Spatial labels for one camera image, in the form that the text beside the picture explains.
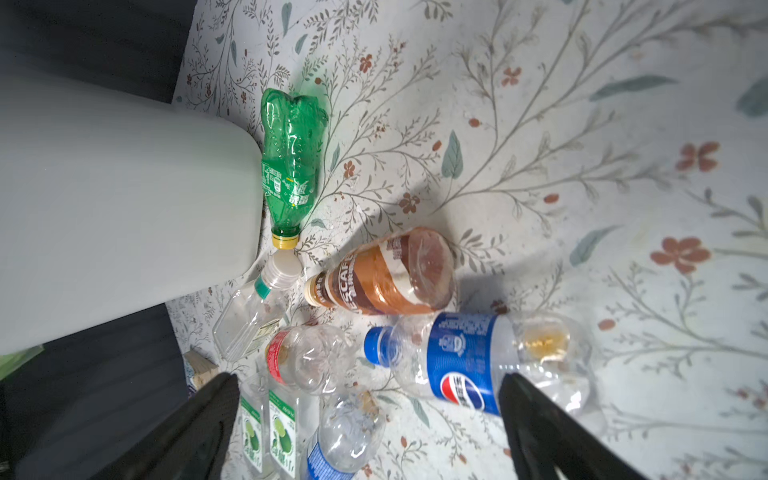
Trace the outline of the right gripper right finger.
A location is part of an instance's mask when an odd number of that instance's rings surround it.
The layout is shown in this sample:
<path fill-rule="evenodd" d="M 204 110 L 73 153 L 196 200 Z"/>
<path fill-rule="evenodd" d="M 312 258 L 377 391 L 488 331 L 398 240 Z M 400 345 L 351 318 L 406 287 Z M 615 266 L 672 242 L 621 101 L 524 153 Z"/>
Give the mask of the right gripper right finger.
<path fill-rule="evenodd" d="M 519 479 L 645 478 L 522 375 L 504 377 L 498 404 Z"/>

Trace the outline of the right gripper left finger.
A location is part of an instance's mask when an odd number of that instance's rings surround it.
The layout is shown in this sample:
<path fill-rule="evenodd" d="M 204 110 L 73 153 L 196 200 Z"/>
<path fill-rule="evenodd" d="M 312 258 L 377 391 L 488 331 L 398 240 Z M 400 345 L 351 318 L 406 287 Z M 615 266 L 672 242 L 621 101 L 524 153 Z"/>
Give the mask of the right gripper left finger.
<path fill-rule="evenodd" d="M 238 377 L 221 373 L 95 479 L 219 479 L 240 401 Z"/>

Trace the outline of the pepsi label bottle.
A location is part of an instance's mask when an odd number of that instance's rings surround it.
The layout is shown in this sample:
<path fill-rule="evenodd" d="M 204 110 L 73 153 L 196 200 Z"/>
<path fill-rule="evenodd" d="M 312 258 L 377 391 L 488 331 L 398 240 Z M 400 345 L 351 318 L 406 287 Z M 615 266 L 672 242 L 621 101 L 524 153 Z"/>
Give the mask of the pepsi label bottle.
<path fill-rule="evenodd" d="M 498 415 L 503 378 L 520 374 L 590 432 L 606 419 L 593 372 L 591 335 L 550 312 L 441 312 L 371 328 L 365 357 L 409 396 Z"/>

